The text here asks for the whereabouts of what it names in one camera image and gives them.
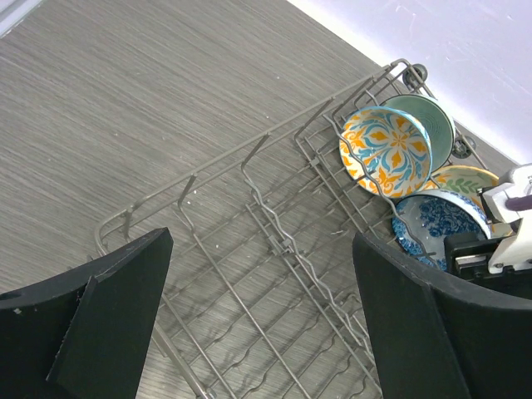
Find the yellow blue floral bowl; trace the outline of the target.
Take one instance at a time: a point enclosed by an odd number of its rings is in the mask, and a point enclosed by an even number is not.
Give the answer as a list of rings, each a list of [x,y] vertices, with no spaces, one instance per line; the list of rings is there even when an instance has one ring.
[[[366,191],[402,198],[422,189],[433,166],[426,128],[405,111],[370,106],[343,126],[339,153],[348,174]]]

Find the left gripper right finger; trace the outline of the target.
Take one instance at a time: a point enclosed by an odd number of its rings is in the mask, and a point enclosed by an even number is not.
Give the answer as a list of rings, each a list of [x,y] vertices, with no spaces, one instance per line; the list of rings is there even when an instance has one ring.
[[[482,287],[366,234],[352,258],[384,397],[530,397],[530,283]]]

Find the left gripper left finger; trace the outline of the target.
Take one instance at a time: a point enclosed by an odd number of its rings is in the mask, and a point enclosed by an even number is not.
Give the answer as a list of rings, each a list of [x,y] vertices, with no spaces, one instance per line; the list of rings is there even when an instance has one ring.
[[[173,239],[121,248],[1,296],[3,398],[134,398]]]

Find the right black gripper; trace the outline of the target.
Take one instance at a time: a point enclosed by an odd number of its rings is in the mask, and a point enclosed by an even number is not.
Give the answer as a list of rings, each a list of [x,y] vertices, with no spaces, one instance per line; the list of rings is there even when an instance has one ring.
[[[517,271],[513,266],[502,266],[498,273],[489,271],[488,263],[502,241],[479,239],[474,233],[445,237],[446,272],[494,291],[530,291],[531,269]]]

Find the yellow bowl with leaves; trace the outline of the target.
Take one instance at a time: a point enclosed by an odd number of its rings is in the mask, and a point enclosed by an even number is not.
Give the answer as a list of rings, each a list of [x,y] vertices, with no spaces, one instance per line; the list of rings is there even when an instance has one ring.
[[[424,190],[443,189],[464,195],[482,208],[477,192],[498,184],[499,177],[488,170],[468,165],[444,166],[433,173]]]

